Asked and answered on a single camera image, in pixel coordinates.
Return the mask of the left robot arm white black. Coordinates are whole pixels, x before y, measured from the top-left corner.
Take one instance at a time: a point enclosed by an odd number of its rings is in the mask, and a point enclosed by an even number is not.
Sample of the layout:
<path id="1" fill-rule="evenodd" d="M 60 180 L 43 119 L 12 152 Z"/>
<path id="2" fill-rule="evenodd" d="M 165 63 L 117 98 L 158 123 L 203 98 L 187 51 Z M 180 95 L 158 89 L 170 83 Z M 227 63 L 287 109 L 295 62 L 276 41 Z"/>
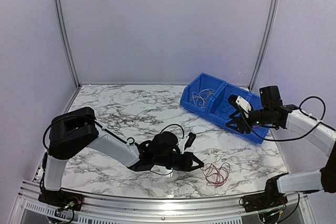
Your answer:
<path id="1" fill-rule="evenodd" d="M 54 205 L 63 205 L 67 199 L 61 190 L 66 164 L 84 148 L 103 153 L 134 172 L 151 171 L 154 166 L 182 172 L 201 169 L 204 162 L 187 151 L 195 138 L 194 133 L 189 133 L 179 140 L 164 128 L 152 140 L 137 143 L 133 137 L 124 140 L 104 127 L 90 107 L 59 115 L 43 134 L 46 151 L 40 191 Z"/>

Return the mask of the blue three-compartment plastic bin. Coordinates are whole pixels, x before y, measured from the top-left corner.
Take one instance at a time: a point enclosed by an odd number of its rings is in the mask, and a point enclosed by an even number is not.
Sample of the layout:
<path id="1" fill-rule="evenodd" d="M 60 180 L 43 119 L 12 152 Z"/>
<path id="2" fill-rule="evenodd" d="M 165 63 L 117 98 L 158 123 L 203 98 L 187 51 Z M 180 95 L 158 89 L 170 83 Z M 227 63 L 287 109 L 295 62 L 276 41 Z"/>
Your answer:
<path id="1" fill-rule="evenodd" d="M 235 112 L 228 102 L 230 95 L 242 96 L 253 109 L 262 109 L 258 95 L 206 73 L 201 73 L 185 87 L 180 106 L 234 133 L 225 126 L 229 116 Z"/>

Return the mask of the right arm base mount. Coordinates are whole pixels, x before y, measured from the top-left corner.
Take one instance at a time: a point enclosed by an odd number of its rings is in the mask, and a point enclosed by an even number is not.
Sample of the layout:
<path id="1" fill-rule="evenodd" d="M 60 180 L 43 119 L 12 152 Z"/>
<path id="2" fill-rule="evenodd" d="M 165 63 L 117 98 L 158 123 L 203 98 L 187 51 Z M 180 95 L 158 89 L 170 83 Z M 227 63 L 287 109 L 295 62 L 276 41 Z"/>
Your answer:
<path id="1" fill-rule="evenodd" d="M 246 212 L 260 211 L 273 207 L 284 206 L 287 202 L 287 196 L 284 194 L 269 198 L 265 192 L 244 195 L 240 199 L 240 204 L 244 207 Z"/>

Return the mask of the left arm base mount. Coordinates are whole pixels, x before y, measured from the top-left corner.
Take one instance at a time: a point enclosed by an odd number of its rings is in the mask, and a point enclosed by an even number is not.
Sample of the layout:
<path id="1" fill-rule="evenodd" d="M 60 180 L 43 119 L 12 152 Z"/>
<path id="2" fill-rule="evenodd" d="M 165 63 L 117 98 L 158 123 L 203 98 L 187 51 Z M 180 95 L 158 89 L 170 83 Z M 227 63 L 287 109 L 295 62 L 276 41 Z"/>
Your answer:
<path id="1" fill-rule="evenodd" d="M 64 191 L 62 189 L 59 191 L 43 190 L 39 194 L 38 200 L 58 208 L 64 208 L 66 205 L 73 202 L 74 205 L 71 206 L 71 208 L 74 211 L 80 211 L 83 203 L 83 195 Z"/>

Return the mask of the right aluminium corner post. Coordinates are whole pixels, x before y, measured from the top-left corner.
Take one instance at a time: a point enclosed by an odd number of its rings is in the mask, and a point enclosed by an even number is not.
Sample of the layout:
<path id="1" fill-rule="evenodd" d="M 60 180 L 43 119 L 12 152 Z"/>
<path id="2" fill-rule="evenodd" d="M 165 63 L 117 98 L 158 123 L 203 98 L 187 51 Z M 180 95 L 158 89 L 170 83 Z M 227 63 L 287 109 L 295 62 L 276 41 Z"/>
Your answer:
<path id="1" fill-rule="evenodd" d="M 279 4 L 279 0 L 270 0 L 270 5 L 269 5 L 268 14 L 267 14 L 264 33 L 262 36 L 262 41 L 261 41 L 261 44 L 258 50 L 257 60 L 256 60 L 256 63 L 255 63 L 255 66 L 254 66 L 254 69 L 251 75 L 251 79 L 248 85 L 249 91 L 254 90 L 259 74 L 261 72 L 261 68 L 262 68 L 262 64 L 266 56 L 266 51 L 268 48 L 268 43 L 270 40 L 271 32 L 274 27 L 278 4 Z"/>

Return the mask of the aluminium corner post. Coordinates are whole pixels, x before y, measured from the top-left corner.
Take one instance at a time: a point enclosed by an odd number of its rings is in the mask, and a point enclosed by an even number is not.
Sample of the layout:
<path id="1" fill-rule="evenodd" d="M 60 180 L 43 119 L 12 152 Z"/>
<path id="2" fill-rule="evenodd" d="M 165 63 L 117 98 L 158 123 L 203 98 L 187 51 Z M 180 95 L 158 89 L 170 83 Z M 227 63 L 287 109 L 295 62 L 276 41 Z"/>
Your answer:
<path id="1" fill-rule="evenodd" d="M 269 5 L 268 14 L 267 14 L 264 33 L 262 36 L 262 41 L 261 41 L 261 44 L 258 50 L 257 60 L 256 60 L 256 63 L 255 63 L 255 66 L 254 66 L 254 69 L 251 75 L 251 79 L 248 85 L 249 91 L 254 90 L 259 74 L 261 72 L 261 68 L 262 68 L 262 64 L 266 56 L 266 51 L 268 48 L 268 43 L 270 40 L 271 32 L 274 27 L 278 4 L 279 4 L 279 0 L 270 0 L 270 5 Z"/>
<path id="2" fill-rule="evenodd" d="M 78 78 L 78 74 L 77 74 L 76 67 L 75 67 L 75 62 L 72 56 L 72 51 L 71 51 L 71 46 L 70 46 L 70 42 L 69 42 L 69 38 L 67 34 L 66 22 L 64 19 L 61 0 L 54 0 L 54 6 L 56 10 L 57 23 L 58 23 L 58 27 L 60 31 L 60 38 L 61 38 L 61 42 L 64 48 L 65 57 L 66 57 L 66 61 L 68 64 L 69 71 L 70 71 L 70 75 L 74 83 L 74 86 L 76 87 L 76 89 L 79 89 L 81 87 L 81 84 Z"/>

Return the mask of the left aluminium corner post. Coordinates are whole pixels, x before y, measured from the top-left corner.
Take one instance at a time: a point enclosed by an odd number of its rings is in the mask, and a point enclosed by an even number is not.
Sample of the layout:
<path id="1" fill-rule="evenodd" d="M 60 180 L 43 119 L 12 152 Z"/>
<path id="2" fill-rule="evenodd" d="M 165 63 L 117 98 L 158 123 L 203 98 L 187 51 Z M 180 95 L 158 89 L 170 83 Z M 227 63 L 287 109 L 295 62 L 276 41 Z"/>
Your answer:
<path id="1" fill-rule="evenodd" d="M 70 71 L 70 75 L 74 83 L 74 86 L 76 87 L 76 89 L 79 89 L 81 87 L 81 84 L 78 78 L 78 74 L 77 74 L 76 67 L 75 67 L 75 62 L 72 56 L 72 51 L 71 51 L 71 46 L 70 46 L 70 42 L 69 42 L 69 38 L 67 34 L 66 22 L 64 19 L 61 0 L 54 0 L 54 6 L 56 10 L 57 23 L 58 23 L 58 27 L 60 31 L 60 38 L 61 38 L 61 42 L 64 48 L 65 57 L 66 57 L 66 61 L 68 64 L 69 71 Z"/>

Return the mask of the aluminium front rail frame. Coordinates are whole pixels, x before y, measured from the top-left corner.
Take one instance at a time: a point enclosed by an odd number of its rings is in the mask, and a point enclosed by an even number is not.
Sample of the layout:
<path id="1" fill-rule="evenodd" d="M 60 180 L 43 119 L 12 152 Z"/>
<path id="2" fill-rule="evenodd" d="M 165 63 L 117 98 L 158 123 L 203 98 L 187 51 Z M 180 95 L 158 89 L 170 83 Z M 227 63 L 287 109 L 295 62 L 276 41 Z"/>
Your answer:
<path id="1" fill-rule="evenodd" d="M 8 223 L 261 223 L 282 210 L 280 223 L 316 223 L 307 196 L 290 194 L 285 207 L 246 212 L 240 195 L 196 199 L 145 199 L 81 192 L 80 211 L 56 213 L 38 201 L 39 184 L 22 182 Z"/>

